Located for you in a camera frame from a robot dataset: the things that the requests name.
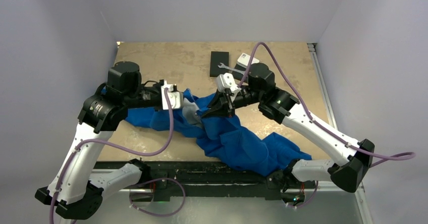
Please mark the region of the blue zip jacket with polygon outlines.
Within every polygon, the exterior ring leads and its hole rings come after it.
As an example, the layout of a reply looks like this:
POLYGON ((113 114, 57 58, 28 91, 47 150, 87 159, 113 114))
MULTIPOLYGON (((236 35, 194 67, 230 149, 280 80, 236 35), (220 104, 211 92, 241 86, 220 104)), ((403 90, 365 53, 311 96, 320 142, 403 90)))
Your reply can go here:
POLYGON ((201 161, 218 159, 238 171, 267 176, 292 160, 310 160, 286 137, 272 132, 263 138, 243 126, 238 117, 200 119, 213 96, 184 91, 182 109, 170 115, 152 107, 133 108, 121 121, 111 141, 145 153, 147 160, 201 161))

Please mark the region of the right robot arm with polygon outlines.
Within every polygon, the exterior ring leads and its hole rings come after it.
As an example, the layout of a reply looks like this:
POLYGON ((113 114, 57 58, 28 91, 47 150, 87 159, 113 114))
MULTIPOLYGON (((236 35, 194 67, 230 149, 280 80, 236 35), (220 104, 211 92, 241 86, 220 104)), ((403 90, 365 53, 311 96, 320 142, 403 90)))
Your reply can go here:
POLYGON ((375 145, 368 139, 351 138, 306 112, 297 97, 276 86, 275 75, 267 65, 252 64, 246 79, 248 84, 239 87, 232 74, 217 76, 218 89, 202 118, 232 117, 237 108, 257 103, 266 118, 298 132, 330 157, 292 160, 279 179, 286 189, 306 181, 329 181, 354 193, 371 167, 375 145))

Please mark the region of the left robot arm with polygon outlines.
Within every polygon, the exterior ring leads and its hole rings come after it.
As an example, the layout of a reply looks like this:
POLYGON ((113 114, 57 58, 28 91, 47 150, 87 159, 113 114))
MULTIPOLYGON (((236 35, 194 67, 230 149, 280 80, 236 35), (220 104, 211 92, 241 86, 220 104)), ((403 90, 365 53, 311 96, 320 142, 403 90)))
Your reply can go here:
POLYGON ((121 189, 148 186, 150 168, 137 159, 100 178, 93 180, 90 175, 104 146, 119 148, 110 138, 130 109, 152 107, 172 115, 181 104, 182 94, 175 85, 160 80, 147 87, 136 63, 115 63, 107 80, 84 101, 72 145, 58 173, 35 193, 37 200, 49 206, 49 223, 56 216, 61 223, 88 219, 104 199, 121 189))

